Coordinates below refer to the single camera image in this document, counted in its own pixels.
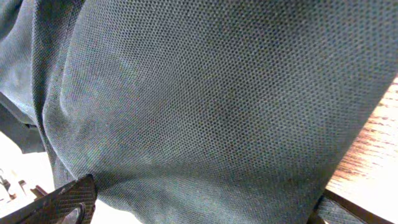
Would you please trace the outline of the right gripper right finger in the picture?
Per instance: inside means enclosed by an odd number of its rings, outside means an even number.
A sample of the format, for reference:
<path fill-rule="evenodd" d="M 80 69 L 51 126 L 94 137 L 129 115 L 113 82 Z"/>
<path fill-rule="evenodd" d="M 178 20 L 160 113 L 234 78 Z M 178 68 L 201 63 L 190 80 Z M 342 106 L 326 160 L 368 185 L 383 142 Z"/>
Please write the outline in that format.
<path fill-rule="evenodd" d="M 392 224 L 338 194 L 325 190 L 318 199 L 307 224 Z"/>

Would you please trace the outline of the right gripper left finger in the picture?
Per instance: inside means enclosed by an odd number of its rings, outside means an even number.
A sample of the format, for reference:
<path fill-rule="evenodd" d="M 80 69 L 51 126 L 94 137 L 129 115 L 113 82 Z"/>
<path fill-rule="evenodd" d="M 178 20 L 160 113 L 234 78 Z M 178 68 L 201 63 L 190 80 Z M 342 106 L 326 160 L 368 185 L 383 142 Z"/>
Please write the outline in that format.
<path fill-rule="evenodd" d="M 95 212 L 97 187 L 91 174 L 1 218 L 1 223 L 90 224 Z"/>

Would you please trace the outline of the black t-shirt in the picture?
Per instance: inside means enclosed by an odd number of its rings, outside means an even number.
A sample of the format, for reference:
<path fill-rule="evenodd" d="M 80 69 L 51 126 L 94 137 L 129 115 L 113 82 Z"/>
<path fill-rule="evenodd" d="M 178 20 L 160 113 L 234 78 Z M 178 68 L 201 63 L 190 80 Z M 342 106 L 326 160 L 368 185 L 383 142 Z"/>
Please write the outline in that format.
<path fill-rule="evenodd" d="M 142 223 L 305 223 L 396 73 L 396 1 L 1 2 L 13 128 Z"/>

